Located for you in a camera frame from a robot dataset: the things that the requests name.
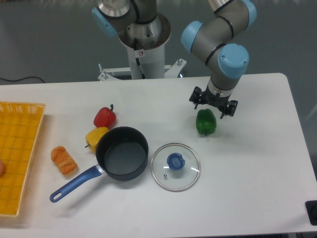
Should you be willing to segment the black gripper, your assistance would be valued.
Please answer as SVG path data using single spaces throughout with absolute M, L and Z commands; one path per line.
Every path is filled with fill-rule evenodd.
M 233 117 L 238 105 L 238 101 L 229 101 L 228 99 L 229 97 L 221 97 L 220 93 L 216 93 L 214 95 L 208 89 L 202 91 L 200 87 L 196 86 L 189 98 L 189 101 L 194 104 L 194 109 L 197 109 L 198 105 L 204 104 L 208 104 L 213 107 L 219 107 L 221 112 L 220 118 L 222 119 L 224 116 Z

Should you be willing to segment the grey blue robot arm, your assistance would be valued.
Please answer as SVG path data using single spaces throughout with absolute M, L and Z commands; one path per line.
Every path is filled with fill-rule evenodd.
M 257 10 L 249 0 L 212 0 L 210 6 L 215 15 L 210 23 L 193 21 L 181 34 L 183 47 L 211 70 L 206 89 L 196 87 L 190 101 L 233 116 L 238 103 L 230 96 L 246 72 L 249 53 L 231 40 L 254 23 Z M 117 36 L 126 47 L 133 79 L 165 77 L 165 44 L 171 25 L 158 12 L 156 1 L 100 0 L 92 16 L 106 35 Z

